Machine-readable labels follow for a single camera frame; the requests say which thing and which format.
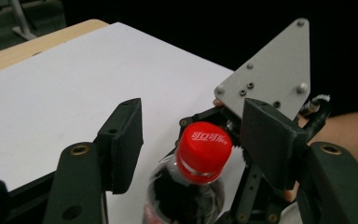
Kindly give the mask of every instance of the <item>screw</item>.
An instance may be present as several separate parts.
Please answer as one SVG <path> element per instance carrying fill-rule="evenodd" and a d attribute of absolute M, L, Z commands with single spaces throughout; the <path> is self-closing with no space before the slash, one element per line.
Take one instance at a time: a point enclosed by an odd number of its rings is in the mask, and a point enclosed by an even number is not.
<path fill-rule="evenodd" d="M 228 130 L 232 131 L 233 128 L 234 128 L 233 122 L 231 120 L 228 120 L 227 124 L 226 124 L 226 127 L 227 127 Z"/>
<path fill-rule="evenodd" d="M 223 94 L 225 92 L 225 88 L 223 87 L 223 85 L 218 85 L 216 87 L 216 93 L 217 94 Z"/>
<path fill-rule="evenodd" d="M 273 105 L 275 108 L 279 108 L 279 107 L 281 107 L 281 102 L 275 101 L 272 105 Z"/>
<path fill-rule="evenodd" d="M 253 82 L 249 82 L 247 85 L 248 89 L 251 90 L 255 87 L 255 84 Z"/>
<path fill-rule="evenodd" d="M 297 26 L 303 26 L 305 24 L 305 22 L 303 20 L 300 20 L 297 22 Z"/>
<path fill-rule="evenodd" d="M 253 64 L 252 63 L 248 63 L 248 64 L 246 64 L 246 68 L 248 68 L 248 69 L 252 69 L 254 66 L 253 66 Z"/>
<path fill-rule="evenodd" d="M 308 85 L 305 82 L 300 83 L 297 88 L 297 93 L 304 93 L 308 90 Z"/>
<path fill-rule="evenodd" d="M 244 95 L 246 95 L 246 90 L 241 90 L 240 91 L 240 96 L 244 96 Z"/>
<path fill-rule="evenodd" d="M 186 125 L 187 125 L 187 120 L 182 119 L 182 120 L 180 121 L 180 125 L 181 125 L 181 126 L 186 126 Z"/>

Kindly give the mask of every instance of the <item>table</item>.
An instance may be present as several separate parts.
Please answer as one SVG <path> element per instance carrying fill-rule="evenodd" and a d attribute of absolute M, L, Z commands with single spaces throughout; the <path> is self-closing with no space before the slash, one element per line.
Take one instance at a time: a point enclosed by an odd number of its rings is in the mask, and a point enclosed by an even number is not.
<path fill-rule="evenodd" d="M 107 25 L 108 23 L 99 20 L 84 21 L 11 48 L 0 50 L 0 69 L 11 66 L 14 63 L 21 62 L 36 55 L 37 53 L 51 49 L 64 43 L 65 41 L 74 39 Z"/>
<path fill-rule="evenodd" d="M 232 72 L 119 22 L 86 21 L 2 50 L 0 179 L 13 190 L 49 174 L 66 147 L 92 141 L 118 104 L 139 97 L 144 144 L 128 192 L 107 192 L 107 212 L 110 223 L 141 223 L 148 177 L 174 148 L 179 120 L 211 108 Z M 234 148 L 225 211 L 243 168 Z"/>

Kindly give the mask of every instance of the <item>red bottle cap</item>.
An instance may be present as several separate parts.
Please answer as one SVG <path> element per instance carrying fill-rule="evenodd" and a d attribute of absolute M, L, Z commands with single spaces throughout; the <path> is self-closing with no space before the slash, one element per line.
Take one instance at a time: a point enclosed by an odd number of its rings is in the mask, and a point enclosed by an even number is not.
<path fill-rule="evenodd" d="M 190 181 L 206 184 L 220 176 L 231 150 L 231 139 L 222 128 L 199 121 L 185 128 L 176 150 L 176 162 Z"/>

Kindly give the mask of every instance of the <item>soda bottle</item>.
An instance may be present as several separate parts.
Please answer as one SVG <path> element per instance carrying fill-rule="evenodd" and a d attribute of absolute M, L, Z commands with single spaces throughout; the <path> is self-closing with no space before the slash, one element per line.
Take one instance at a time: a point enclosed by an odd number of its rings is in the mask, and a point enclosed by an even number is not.
<path fill-rule="evenodd" d="M 222 128 L 204 121 L 187 126 L 149 178 L 143 223 L 214 223 L 225 199 L 218 177 L 231 150 Z"/>

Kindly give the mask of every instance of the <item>triangular metal plate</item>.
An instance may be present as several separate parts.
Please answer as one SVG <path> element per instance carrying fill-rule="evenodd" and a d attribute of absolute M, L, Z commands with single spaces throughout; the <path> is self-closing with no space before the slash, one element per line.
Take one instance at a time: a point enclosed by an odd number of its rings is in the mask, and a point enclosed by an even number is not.
<path fill-rule="evenodd" d="M 294 119 L 310 94 L 310 24 L 297 19 L 214 90 L 242 118 L 244 97 L 271 104 Z"/>

